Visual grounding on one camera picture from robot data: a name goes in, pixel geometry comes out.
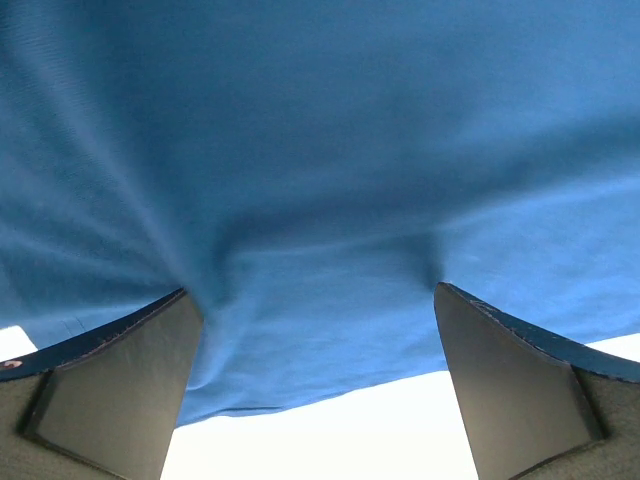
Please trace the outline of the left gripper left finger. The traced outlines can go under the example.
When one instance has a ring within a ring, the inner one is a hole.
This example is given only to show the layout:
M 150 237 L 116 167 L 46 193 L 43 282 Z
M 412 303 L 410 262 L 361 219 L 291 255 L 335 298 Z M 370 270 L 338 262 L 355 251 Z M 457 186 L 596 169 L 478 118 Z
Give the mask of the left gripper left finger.
M 177 290 L 2 361 L 2 478 L 160 478 L 202 327 Z

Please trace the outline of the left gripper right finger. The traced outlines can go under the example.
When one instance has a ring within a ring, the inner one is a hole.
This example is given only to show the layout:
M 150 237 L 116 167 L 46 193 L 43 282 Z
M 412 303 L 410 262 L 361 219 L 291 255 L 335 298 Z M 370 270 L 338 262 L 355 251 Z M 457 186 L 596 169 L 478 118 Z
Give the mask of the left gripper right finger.
M 639 365 L 449 283 L 439 335 L 481 479 L 636 479 Z

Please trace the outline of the blue t-shirt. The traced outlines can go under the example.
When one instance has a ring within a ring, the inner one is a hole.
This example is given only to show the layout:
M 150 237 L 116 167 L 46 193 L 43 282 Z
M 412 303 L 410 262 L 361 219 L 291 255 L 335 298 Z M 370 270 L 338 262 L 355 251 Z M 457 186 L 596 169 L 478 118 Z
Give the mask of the blue t-shirt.
M 449 282 L 639 329 L 635 1 L 5 1 L 1 323 L 178 289 L 184 424 L 445 366 Z

